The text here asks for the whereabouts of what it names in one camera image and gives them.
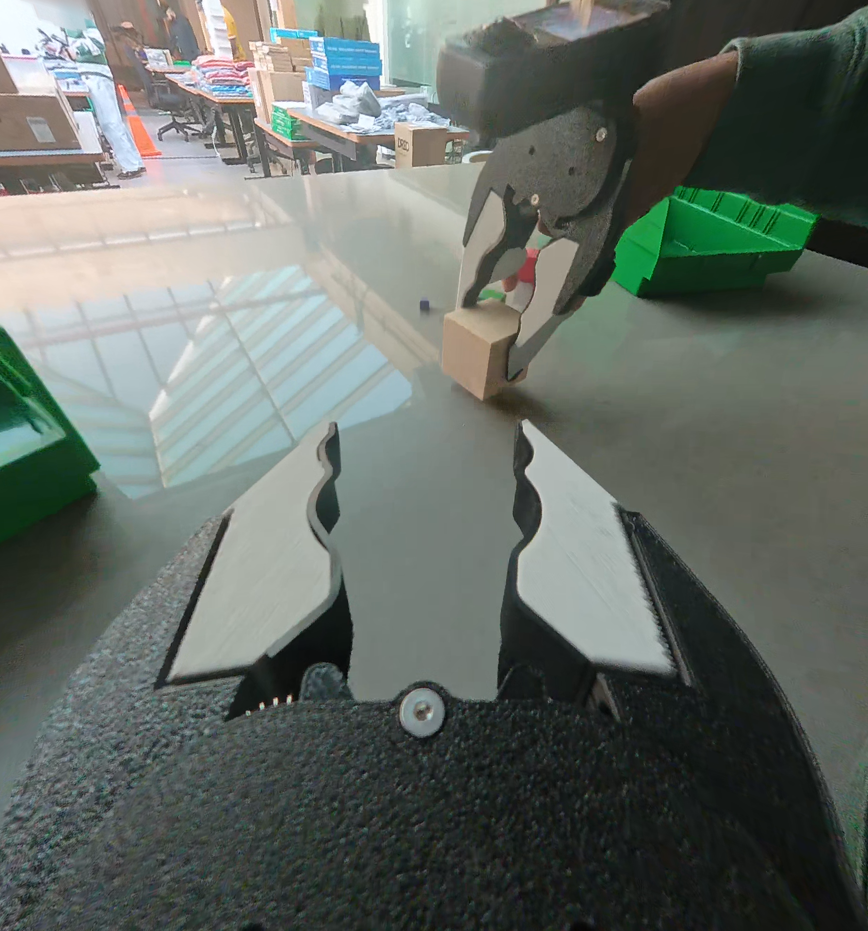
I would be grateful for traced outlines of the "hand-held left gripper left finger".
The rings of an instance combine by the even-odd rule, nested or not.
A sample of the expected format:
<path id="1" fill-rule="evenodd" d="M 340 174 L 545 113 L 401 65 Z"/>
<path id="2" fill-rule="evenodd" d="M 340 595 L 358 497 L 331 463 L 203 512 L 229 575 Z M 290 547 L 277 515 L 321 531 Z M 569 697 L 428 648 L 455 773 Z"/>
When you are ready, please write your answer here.
<path id="1" fill-rule="evenodd" d="M 353 620 L 331 540 L 342 470 L 335 422 L 321 422 L 222 515 L 157 688 L 238 677 L 235 705 L 296 701 L 331 665 L 347 679 Z"/>

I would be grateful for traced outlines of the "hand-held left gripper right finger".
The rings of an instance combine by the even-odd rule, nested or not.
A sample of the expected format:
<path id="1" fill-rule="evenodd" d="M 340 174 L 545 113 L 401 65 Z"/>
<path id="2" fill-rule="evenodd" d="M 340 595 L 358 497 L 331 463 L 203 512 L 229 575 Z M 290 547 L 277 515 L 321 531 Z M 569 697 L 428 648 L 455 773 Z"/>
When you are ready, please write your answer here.
<path id="1" fill-rule="evenodd" d="M 531 670 L 557 701 L 589 697 L 598 673 L 679 681 L 623 510 L 534 424 L 516 427 L 513 546 L 500 611 L 498 688 Z"/>

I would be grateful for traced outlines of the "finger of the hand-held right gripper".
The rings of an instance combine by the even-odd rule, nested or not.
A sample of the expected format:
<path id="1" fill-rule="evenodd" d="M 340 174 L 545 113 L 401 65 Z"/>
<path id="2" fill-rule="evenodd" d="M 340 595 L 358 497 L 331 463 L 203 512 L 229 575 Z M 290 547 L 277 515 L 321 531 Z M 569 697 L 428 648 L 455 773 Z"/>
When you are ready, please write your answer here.
<path id="1" fill-rule="evenodd" d="M 536 251 L 533 283 L 518 281 L 506 293 L 506 305 L 519 314 L 519 332 L 511 344 L 507 381 L 515 382 L 528 368 L 560 324 L 574 312 L 575 297 L 565 289 L 568 273 L 577 255 L 576 242 L 560 238 Z"/>
<path id="2" fill-rule="evenodd" d="M 529 241 L 529 208 L 503 194 L 490 191 L 464 240 L 459 274 L 459 306 L 472 308 L 489 285 L 518 273 L 525 262 Z"/>

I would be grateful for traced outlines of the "large plain wooden cube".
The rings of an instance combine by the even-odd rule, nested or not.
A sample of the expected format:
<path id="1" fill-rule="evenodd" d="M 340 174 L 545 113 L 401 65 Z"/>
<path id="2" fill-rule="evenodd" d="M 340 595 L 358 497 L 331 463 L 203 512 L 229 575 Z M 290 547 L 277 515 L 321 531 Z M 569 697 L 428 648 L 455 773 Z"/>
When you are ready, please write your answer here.
<path id="1" fill-rule="evenodd" d="M 510 346 L 520 331 L 520 313 L 498 300 L 458 308 L 442 324 L 441 368 L 478 401 L 488 401 L 521 383 L 524 368 L 508 377 Z"/>

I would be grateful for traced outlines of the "green plastic bin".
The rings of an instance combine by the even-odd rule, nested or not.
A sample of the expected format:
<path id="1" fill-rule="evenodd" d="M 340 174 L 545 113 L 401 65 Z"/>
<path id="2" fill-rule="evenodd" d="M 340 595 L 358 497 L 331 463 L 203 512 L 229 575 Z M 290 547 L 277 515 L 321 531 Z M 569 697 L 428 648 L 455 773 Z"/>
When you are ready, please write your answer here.
<path id="1" fill-rule="evenodd" d="M 0 545 L 92 495 L 100 464 L 0 327 Z"/>
<path id="2" fill-rule="evenodd" d="M 678 187 L 626 228 L 612 281 L 641 298 L 760 288 L 793 268 L 818 219 L 793 205 Z"/>

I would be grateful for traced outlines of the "small cardboard box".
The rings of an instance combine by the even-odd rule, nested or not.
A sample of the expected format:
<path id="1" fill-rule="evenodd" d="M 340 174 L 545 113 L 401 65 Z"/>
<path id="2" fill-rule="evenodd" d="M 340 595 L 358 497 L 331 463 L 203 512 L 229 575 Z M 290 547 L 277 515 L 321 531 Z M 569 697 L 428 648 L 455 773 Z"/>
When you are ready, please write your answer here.
<path id="1" fill-rule="evenodd" d="M 450 141 L 450 131 L 447 127 L 409 122 L 395 123 L 395 169 L 444 165 Z"/>

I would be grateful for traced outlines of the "pile of grey plastic bags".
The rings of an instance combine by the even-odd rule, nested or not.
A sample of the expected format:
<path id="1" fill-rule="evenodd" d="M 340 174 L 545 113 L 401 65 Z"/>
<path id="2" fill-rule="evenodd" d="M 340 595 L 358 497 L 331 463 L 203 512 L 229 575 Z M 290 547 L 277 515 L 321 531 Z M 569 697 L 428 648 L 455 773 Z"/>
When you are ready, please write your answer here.
<path id="1" fill-rule="evenodd" d="M 373 89 L 368 82 L 347 80 L 336 92 L 316 85 L 307 86 L 309 112 L 321 122 L 360 136 L 391 134 L 395 110 L 404 104 L 406 95 L 394 88 L 392 93 Z"/>

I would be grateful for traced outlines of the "long wooden work table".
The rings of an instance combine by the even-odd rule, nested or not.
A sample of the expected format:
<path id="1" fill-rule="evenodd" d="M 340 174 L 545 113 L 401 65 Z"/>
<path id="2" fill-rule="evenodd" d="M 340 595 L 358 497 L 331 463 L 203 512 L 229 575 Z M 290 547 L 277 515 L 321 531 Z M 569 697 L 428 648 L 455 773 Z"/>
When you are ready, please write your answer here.
<path id="1" fill-rule="evenodd" d="M 298 111 L 298 116 L 307 142 L 291 143 L 284 140 L 260 119 L 255 119 L 254 125 L 260 131 L 264 144 L 269 144 L 275 149 L 279 144 L 284 144 L 292 149 L 297 147 L 329 154 L 332 158 L 333 172 L 395 168 L 393 133 L 360 136 L 321 122 L 307 111 Z M 447 160 L 444 165 L 458 164 L 462 161 L 469 132 L 461 128 L 448 129 L 451 141 L 447 146 Z"/>

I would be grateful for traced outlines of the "stack of blue boxes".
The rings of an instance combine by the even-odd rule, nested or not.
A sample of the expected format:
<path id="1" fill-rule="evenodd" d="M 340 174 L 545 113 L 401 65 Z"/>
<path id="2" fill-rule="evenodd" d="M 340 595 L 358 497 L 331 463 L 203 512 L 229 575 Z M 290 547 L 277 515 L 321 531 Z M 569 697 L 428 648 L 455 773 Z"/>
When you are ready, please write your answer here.
<path id="1" fill-rule="evenodd" d="M 378 43 L 312 36 L 309 45 L 312 64 L 305 67 L 309 85 L 336 91 L 349 81 L 380 89 L 383 63 Z"/>

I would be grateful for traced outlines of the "stack of folded clothes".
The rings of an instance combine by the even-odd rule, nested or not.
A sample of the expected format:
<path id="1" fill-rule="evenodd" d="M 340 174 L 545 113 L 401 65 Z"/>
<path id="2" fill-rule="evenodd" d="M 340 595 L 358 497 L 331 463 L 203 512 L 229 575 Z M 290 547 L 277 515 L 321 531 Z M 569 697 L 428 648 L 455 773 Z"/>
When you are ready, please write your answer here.
<path id="1" fill-rule="evenodd" d="M 246 60 L 203 55 L 195 59 L 187 74 L 195 87 L 215 98 L 252 99 L 253 68 L 254 64 Z"/>

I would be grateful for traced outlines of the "black office chair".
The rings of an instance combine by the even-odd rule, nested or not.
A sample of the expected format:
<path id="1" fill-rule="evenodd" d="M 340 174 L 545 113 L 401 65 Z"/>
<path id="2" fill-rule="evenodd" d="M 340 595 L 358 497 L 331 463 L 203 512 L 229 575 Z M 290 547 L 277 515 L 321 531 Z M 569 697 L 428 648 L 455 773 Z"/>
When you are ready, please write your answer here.
<path id="1" fill-rule="evenodd" d="M 201 126 L 195 119 L 195 111 L 184 93 L 176 90 L 168 76 L 146 70 L 145 93 L 148 103 L 154 109 L 167 113 L 169 123 L 157 130 L 157 140 L 161 142 L 171 131 L 181 136 L 185 142 L 201 137 Z"/>

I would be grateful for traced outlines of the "orange traffic cone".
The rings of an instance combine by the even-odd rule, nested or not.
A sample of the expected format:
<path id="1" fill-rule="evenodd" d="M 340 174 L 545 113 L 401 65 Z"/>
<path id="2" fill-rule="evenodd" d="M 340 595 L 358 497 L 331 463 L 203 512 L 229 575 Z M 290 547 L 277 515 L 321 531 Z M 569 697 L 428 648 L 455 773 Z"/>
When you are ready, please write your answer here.
<path id="1" fill-rule="evenodd" d="M 143 159 L 162 157 L 160 149 L 152 141 L 144 123 L 129 98 L 126 88 L 123 85 L 116 85 L 116 92 L 120 99 L 129 131 L 140 156 Z"/>

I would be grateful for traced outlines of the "wooden-top work table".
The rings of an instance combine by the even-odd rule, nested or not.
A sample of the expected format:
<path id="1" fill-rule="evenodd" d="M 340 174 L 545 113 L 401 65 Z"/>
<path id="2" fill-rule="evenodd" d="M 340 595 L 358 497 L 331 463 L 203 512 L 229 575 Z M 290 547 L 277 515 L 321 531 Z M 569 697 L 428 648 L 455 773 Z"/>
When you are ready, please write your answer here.
<path id="1" fill-rule="evenodd" d="M 101 152 L 79 149 L 0 151 L 0 195 L 113 187 L 102 163 Z"/>

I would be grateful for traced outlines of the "scribbled cardboard box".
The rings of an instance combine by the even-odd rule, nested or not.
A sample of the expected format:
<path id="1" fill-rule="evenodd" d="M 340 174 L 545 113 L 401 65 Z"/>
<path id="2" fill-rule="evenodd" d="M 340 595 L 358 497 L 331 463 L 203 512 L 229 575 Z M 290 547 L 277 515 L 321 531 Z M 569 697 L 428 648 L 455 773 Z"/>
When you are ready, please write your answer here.
<path id="1" fill-rule="evenodd" d="M 59 89 L 0 94 L 0 152 L 79 150 L 78 126 Z"/>

